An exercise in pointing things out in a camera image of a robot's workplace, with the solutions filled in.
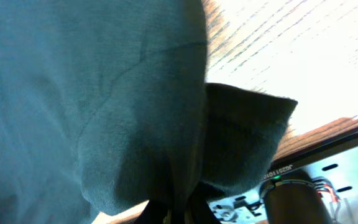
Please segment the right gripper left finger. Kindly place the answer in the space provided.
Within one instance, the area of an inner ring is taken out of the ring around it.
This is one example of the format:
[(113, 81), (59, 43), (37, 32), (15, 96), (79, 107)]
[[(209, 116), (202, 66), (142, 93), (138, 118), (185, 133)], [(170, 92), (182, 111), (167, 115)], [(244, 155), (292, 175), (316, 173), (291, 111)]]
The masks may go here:
[(170, 223), (170, 207), (162, 202), (149, 200), (143, 212), (134, 224), (166, 224)]

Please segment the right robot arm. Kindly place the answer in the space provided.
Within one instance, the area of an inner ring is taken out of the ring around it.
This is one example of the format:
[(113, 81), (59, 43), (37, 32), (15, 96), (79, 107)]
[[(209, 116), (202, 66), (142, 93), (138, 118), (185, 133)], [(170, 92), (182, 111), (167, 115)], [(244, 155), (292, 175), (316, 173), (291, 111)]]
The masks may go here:
[[(260, 190), (269, 223), (333, 223), (308, 174), (300, 171), (268, 180)], [(199, 192), (194, 192), (182, 210), (150, 201), (135, 224), (219, 224)]]

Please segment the black t-shirt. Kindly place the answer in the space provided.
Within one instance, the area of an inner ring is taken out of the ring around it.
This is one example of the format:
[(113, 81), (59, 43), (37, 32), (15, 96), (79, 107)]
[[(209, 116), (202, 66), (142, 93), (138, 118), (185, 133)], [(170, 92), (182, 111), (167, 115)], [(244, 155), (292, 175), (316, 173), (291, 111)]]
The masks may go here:
[(206, 83), (201, 1), (0, 1), (0, 223), (91, 223), (267, 172), (297, 102)]

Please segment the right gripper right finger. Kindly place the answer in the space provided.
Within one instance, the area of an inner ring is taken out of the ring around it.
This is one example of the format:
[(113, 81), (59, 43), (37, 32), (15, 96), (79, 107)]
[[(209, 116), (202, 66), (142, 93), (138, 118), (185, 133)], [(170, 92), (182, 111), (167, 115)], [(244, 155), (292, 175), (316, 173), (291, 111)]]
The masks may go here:
[(211, 185), (199, 183), (189, 197), (185, 212), (185, 223), (189, 224), (221, 224), (211, 211), (207, 201), (223, 196), (223, 192)]

